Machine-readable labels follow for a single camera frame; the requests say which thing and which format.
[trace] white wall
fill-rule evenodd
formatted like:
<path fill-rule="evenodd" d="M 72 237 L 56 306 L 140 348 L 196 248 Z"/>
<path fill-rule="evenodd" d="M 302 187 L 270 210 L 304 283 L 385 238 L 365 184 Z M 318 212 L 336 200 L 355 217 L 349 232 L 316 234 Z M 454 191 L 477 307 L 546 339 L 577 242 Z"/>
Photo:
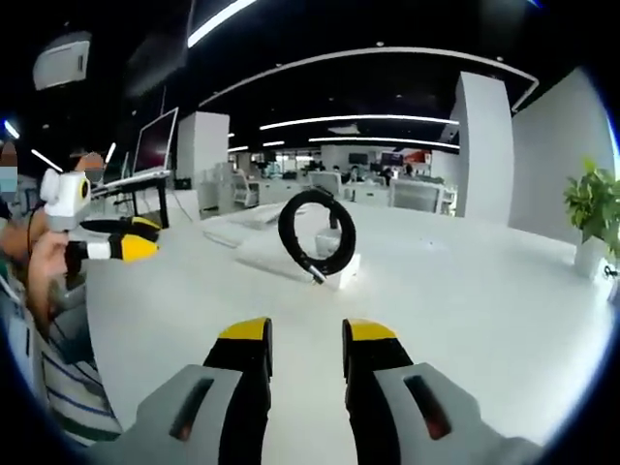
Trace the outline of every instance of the white wall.
<path fill-rule="evenodd" d="M 514 184 L 510 226 L 578 243 L 566 214 L 567 177 L 583 174 L 583 158 L 614 171 L 605 108 L 588 77 L 574 70 L 512 119 Z"/>
<path fill-rule="evenodd" d="M 458 186 L 460 176 L 459 155 L 433 150 L 430 162 L 430 174 L 443 177 L 447 186 Z"/>
<path fill-rule="evenodd" d="M 321 147 L 321 160 L 325 168 L 330 171 L 334 165 L 340 167 L 341 171 L 348 171 L 349 154 L 350 153 L 367 153 L 368 163 L 375 163 L 381 160 L 382 152 L 393 152 L 395 148 L 372 145 L 323 145 Z M 418 151 L 418 148 L 403 149 L 403 156 L 409 155 L 411 152 Z"/>

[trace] ceiling light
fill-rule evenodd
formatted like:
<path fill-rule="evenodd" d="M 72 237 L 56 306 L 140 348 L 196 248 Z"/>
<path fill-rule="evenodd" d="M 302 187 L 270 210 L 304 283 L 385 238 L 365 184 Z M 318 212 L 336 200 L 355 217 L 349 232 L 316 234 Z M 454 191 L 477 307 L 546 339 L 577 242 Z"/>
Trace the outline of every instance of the ceiling light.
<path fill-rule="evenodd" d="M 4 127 L 7 129 L 7 132 L 13 136 L 14 139 L 19 139 L 19 132 L 16 130 L 16 128 L 13 127 L 13 125 L 5 120 L 4 122 Z"/>
<path fill-rule="evenodd" d="M 297 119 L 294 121 L 285 121 L 283 123 L 273 123 L 261 126 L 261 131 L 266 129 L 284 128 L 285 126 L 295 126 L 297 124 L 307 123 L 325 123 L 328 121 L 349 121 L 353 119 L 395 119 L 401 121 L 420 121 L 424 123 L 440 123 L 458 125 L 458 121 L 451 119 L 429 118 L 427 116 L 409 116 L 403 114 L 352 114 L 349 116 L 324 116 L 321 118 Z"/>
<path fill-rule="evenodd" d="M 59 172 L 62 172 L 62 169 L 61 169 L 58 165 L 56 165 L 56 164 L 52 163 L 52 162 L 51 162 L 51 161 L 50 161 L 47 157 L 44 157 L 44 156 L 41 154 L 41 152 L 39 152 L 38 150 L 35 150 L 35 149 L 33 148 L 33 149 L 31 149 L 30 151 L 32 152 L 32 154 L 33 154 L 34 156 L 39 157 L 41 160 L 43 160 L 44 162 L 46 162 L 48 165 L 50 165 L 50 166 L 51 166 L 52 168 L 54 168 L 55 170 L 57 170 L 57 171 L 59 171 Z"/>
<path fill-rule="evenodd" d="M 250 147 L 248 147 L 247 145 L 243 145 L 242 147 L 233 147 L 233 148 L 229 148 L 229 153 L 230 152 L 242 152 L 243 150 L 248 150 Z"/>
<path fill-rule="evenodd" d="M 108 155 L 106 156 L 106 165 L 109 163 L 109 160 L 112 158 L 112 154 L 114 153 L 115 149 L 116 149 L 116 142 L 113 142 L 112 145 L 109 147 Z"/>
<path fill-rule="evenodd" d="M 241 10 L 246 7 L 252 5 L 256 0 L 236 0 L 236 2 L 231 3 L 228 7 L 222 10 L 220 13 L 209 19 L 205 24 L 199 27 L 196 31 L 194 31 L 190 38 L 187 40 L 187 47 L 191 48 L 195 44 L 198 43 L 200 39 L 206 36 L 209 32 L 215 29 L 217 26 L 222 24 L 231 16 L 236 15 Z"/>
<path fill-rule="evenodd" d="M 411 143 L 415 145 L 434 145 L 436 147 L 455 148 L 459 149 L 458 145 L 453 143 L 433 142 L 430 140 L 416 140 L 416 139 L 394 139 L 394 138 L 313 138 L 309 139 L 309 142 L 344 142 L 349 140 L 361 140 L 367 142 L 393 142 L 393 143 Z"/>

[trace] black ceiling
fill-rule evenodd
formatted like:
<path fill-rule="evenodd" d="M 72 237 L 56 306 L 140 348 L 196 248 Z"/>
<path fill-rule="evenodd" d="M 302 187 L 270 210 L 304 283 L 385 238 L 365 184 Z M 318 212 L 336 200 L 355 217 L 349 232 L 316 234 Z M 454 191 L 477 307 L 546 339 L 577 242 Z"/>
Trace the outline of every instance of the black ceiling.
<path fill-rule="evenodd" d="M 196 0 L 191 27 L 231 2 Z M 106 150 L 118 140 L 129 149 L 139 126 L 161 109 L 164 96 L 166 109 L 180 106 L 181 114 L 189 114 L 214 94 L 278 65 L 378 48 L 377 43 L 384 50 L 430 47 L 493 60 L 500 56 L 505 64 L 538 78 L 539 92 L 577 64 L 567 35 L 527 0 L 258 0 L 189 50 L 186 66 L 166 82 L 166 93 L 162 85 L 139 100 L 123 100 L 123 70 L 129 57 L 162 23 L 185 21 L 185 12 L 179 10 L 188 5 L 174 0 L 12 2 L 3 16 L 21 27 L 15 28 L 11 40 L 15 46 L 4 53 L 0 116 L 19 126 L 23 149 L 34 146 L 61 166 L 76 145 Z M 31 24 L 33 17 L 40 25 Z M 88 79 L 35 92 L 36 56 L 55 37 L 73 30 L 93 34 Z M 334 136 L 327 131 L 332 125 L 267 132 L 258 128 L 290 119 L 361 113 L 450 118 L 462 70 L 501 78 L 513 104 L 530 84 L 523 77 L 462 59 L 366 54 L 280 71 L 201 109 L 231 116 L 233 145 L 259 147 L 262 141 L 285 140 L 288 146 L 307 146 L 308 138 Z M 443 125 L 366 121 L 358 129 L 364 136 L 438 140 Z M 38 161 L 23 166 L 24 158 L 19 158 L 21 171 L 44 168 Z"/>

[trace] white desk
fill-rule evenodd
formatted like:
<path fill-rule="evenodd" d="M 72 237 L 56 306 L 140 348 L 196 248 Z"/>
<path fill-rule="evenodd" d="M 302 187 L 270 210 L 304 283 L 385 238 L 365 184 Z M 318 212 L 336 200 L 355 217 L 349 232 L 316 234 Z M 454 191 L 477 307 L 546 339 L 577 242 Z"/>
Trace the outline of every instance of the white desk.
<path fill-rule="evenodd" d="M 307 186 L 299 181 L 283 179 L 261 179 L 252 182 L 259 185 L 260 205 L 287 202 Z"/>
<path fill-rule="evenodd" d="M 605 351 L 609 284 L 576 277 L 569 244 L 400 208 L 347 208 L 361 270 L 338 294 L 234 263 L 233 250 L 195 226 L 163 231 L 152 260 L 90 263 L 93 349 L 121 424 L 182 366 L 202 364 L 225 326 L 269 316 L 263 463 L 356 463 L 340 330 L 343 318 L 362 317 L 393 328 L 413 361 L 477 397 L 500 433 L 546 442 Z"/>
<path fill-rule="evenodd" d="M 157 191 L 154 189 L 137 193 L 136 202 L 139 214 L 159 210 Z M 196 190 L 172 191 L 167 189 L 166 204 L 171 227 L 189 224 L 201 218 L 199 194 Z"/>
<path fill-rule="evenodd" d="M 345 199 L 362 205 L 389 206 L 389 188 L 363 182 L 345 184 Z"/>

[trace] green leaves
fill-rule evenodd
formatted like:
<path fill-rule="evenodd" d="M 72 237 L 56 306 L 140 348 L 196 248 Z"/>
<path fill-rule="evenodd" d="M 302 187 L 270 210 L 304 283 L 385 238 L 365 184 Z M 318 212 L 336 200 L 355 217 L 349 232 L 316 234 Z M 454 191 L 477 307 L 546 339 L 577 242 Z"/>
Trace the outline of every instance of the green leaves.
<path fill-rule="evenodd" d="M 620 257 L 620 181 L 590 159 L 584 160 L 584 167 L 586 173 L 578 181 L 569 177 L 564 191 L 571 224 L 583 231 L 583 241 L 594 235 Z"/>
<path fill-rule="evenodd" d="M 588 174 L 593 173 L 597 168 L 597 164 L 594 163 L 594 160 L 592 160 L 591 158 L 584 158 L 583 166 L 585 167 L 585 172 L 587 172 Z"/>

